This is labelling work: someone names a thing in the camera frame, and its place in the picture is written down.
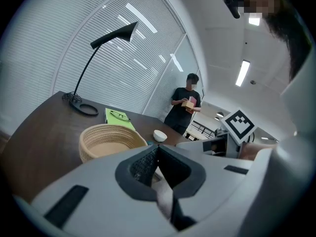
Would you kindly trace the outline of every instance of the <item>green notebook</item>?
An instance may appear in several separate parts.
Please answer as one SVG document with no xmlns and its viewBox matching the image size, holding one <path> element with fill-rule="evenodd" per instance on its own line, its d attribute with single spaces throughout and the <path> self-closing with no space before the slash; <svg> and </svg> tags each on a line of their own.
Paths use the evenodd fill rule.
<svg viewBox="0 0 316 237">
<path fill-rule="evenodd" d="M 128 117 L 125 113 L 111 110 L 109 108 L 105 108 L 105 123 L 107 124 L 119 124 L 126 126 L 132 130 L 135 130 L 134 126 L 130 121 L 128 121 Z"/>
</svg>

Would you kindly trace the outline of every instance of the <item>lamp arm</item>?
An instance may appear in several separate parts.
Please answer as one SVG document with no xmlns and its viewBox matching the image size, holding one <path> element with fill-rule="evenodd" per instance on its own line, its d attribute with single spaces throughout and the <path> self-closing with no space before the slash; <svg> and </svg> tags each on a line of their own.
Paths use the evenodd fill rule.
<svg viewBox="0 0 316 237">
<path fill-rule="evenodd" d="M 86 64 L 85 68 L 83 69 L 83 72 L 81 73 L 81 76 L 80 76 L 80 78 L 79 78 L 79 80 L 78 80 L 78 82 L 77 82 L 76 89 L 75 89 L 75 91 L 74 91 L 73 99 L 75 98 L 75 95 L 76 95 L 76 92 L 77 92 L 79 83 L 80 83 L 80 81 L 81 81 L 81 78 L 82 78 L 82 76 L 83 76 L 85 70 L 87 69 L 87 67 L 88 67 L 88 65 L 89 65 L 89 63 L 90 63 L 90 61 L 92 60 L 92 58 L 94 57 L 95 53 L 99 50 L 99 48 L 100 48 L 101 46 L 102 46 L 102 44 L 99 45 L 99 46 L 95 49 L 95 51 L 94 51 L 93 54 L 91 55 L 90 59 L 88 60 L 88 62 L 87 62 L 87 64 Z"/>
</svg>

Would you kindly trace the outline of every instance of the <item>black t-shirt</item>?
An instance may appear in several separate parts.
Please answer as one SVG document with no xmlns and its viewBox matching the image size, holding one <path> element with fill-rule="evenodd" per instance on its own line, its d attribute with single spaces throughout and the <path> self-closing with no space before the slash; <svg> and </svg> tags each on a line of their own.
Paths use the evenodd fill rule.
<svg viewBox="0 0 316 237">
<path fill-rule="evenodd" d="M 193 96 L 196 100 L 195 107 L 201 107 L 201 98 L 199 94 L 194 90 L 187 90 L 185 88 L 177 88 L 171 97 L 173 100 L 181 100 L 183 98 L 189 99 Z M 192 114 L 186 111 L 182 104 L 174 105 L 165 119 L 165 123 L 168 125 L 181 125 L 188 127 L 191 121 Z"/>
</svg>

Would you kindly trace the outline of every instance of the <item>railing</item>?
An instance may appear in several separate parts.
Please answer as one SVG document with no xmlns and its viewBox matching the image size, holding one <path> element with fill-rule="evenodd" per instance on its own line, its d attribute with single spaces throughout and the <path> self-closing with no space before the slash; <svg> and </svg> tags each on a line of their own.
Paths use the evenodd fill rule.
<svg viewBox="0 0 316 237">
<path fill-rule="evenodd" d="M 201 134 L 203 134 L 207 138 L 215 137 L 214 131 L 208 129 L 206 126 L 204 126 L 196 121 L 193 121 L 191 123 L 191 127 L 193 127 L 195 130 L 197 130 L 198 132 L 200 132 Z"/>
</svg>

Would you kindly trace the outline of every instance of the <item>hair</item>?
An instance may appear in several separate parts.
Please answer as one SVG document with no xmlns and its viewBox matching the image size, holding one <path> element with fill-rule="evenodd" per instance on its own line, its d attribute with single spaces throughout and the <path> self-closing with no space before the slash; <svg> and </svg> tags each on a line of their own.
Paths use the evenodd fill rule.
<svg viewBox="0 0 316 237">
<path fill-rule="evenodd" d="M 300 71 L 307 58 L 311 45 L 307 39 L 303 26 L 297 19 L 295 9 L 280 0 L 280 9 L 277 13 L 264 18 L 270 32 L 286 43 L 290 54 L 290 81 Z"/>
<path fill-rule="evenodd" d="M 187 80 L 192 80 L 192 82 L 197 83 L 199 78 L 197 74 L 191 73 L 191 74 L 188 74 Z"/>
</svg>

